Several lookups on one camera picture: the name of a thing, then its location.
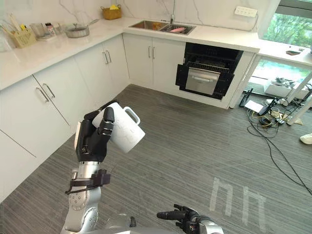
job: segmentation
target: wicker basket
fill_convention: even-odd
[[[118,5],[117,7],[119,8],[118,10],[110,10],[109,8],[104,8],[101,6],[104,19],[113,20],[121,18],[121,6]]]
[[[36,42],[33,31],[28,28],[23,31],[15,31],[12,33],[13,34],[9,34],[10,38],[18,48],[23,48]]]

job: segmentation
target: stainless steel sink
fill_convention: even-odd
[[[140,23],[136,23],[136,24],[134,24],[134,25],[132,25],[130,27],[142,28],[142,29],[150,29],[150,30],[158,31],[159,29],[163,28],[167,24],[168,23],[165,23],[165,22],[143,20]]]
[[[175,32],[171,32],[171,30],[183,27],[185,28],[183,32],[179,32],[175,34],[184,34],[184,35],[189,35],[189,33],[195,28],[195,26],[187,26],[187,25],[182,25],[182,24],[170,24],[166,22],[148,21],[148,20],[143,20],[130,27],[155,30],[155,31],[161,31],[161,32],[166,32],[166,33],[175,33]]]
[[[182,32],[171,32],[171,30],[177,29],[177,28],[184,28]],[[163,28],[160,29],[161,32],[166,32],[166,33],[175,33],[175,34],[185,34],[189,35],[189,33],[195,28],[195,26],[186,26],[182,24],[167,24]]]

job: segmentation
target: faucet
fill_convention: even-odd
[[[173,24],[173,22],[175,21],[175,11],[176,11],[176,0],[174,0],[174,10],[172,14],[170,14],[170,24]]]

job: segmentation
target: marble backsplash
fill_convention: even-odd
[[[169,20],[174,0],[117,0],[127,17]],[[266,18],[271,19],[279,0],[176,0],[175,21],[216,27],[258,31]],[[237,6],[258,10],[255,18],[234,14]]]
[[[101,6],[109,7],[111,0],[2,0],[1,19],[13,13],[19,23],[82,22],[102,19]]]
[[[170,20],[174,0],[0,0],[2,15],[13,13],[19,23],[82,22],[102,19],[100,7],[120,4],[123,16]],[[279,0],[176,0],[175,22],[203,24],[245,31],[268,25]],[[237,6],[258,10],[255,18],[234,14]]]

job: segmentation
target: wall outlet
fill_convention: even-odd
[[[243,6],[237,6],[235,9],[235,14],[240,16],[248,16],[248,17],[255,17],[257,15],[257,10],[252,8],[247,8]]]

